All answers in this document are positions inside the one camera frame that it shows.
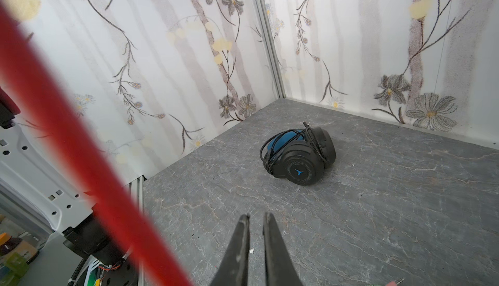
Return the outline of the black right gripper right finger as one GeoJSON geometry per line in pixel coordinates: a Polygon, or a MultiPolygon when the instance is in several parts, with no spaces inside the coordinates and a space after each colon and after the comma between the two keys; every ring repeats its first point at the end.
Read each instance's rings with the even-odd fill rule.
{"type": "Polygon", "coordinates": [[[264,215],[263,236],[265,243],[266,284],[303,285],[291,261],[278,223],[272,213],[265,213],[264,215]]]}

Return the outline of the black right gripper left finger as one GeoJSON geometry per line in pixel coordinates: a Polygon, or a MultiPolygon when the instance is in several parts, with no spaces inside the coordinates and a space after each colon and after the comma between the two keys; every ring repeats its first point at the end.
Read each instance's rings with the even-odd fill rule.
{"type": "Polygon", "coordinates": [[[246,214],[240,216],[218,271],[210,283],[211,286],[248,284],[249,218],[246,214]]]}

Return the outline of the black headphones with blue band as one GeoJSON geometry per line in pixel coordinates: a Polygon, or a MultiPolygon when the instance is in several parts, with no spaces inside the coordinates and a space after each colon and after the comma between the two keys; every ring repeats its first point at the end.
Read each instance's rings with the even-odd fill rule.
{"type": "Polygon", "coordinates": [[[302,186],[318,182],[337,158],[330,134],[306,122],[302,129],[282,131],[269,138],[259,156],[270,175],[302,186]]]}

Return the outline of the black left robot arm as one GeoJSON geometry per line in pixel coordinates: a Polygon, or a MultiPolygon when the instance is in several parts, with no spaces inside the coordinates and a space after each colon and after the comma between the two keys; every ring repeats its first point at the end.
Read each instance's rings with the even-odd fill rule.
{"type": "Polygon", "coordinates": [[[77,191],[32,146],[15,123],[20,109],[1,93],[1,185],[15,198],[37,210],[65,245],[80,255],[114,265],[124,252],[113,242],[77,191]]]}

